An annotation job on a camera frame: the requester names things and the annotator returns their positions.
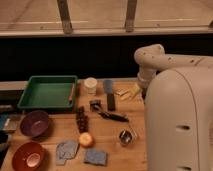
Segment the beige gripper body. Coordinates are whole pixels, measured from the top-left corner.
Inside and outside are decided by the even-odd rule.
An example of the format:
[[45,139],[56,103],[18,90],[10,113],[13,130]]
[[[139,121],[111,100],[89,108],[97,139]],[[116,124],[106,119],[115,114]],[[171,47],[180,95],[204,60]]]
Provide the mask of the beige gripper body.
[[151,82],[151,78],[142,78],[138,77],[138,85],[141,89],[142,98],[146,98],[147,89],[149,87],[149,84]]

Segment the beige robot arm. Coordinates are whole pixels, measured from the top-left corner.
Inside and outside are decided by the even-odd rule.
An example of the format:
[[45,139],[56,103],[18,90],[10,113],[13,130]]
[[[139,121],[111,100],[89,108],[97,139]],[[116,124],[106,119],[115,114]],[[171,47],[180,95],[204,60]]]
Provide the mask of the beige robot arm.
[[148,171],[213,171],[213,56],[135,51]]

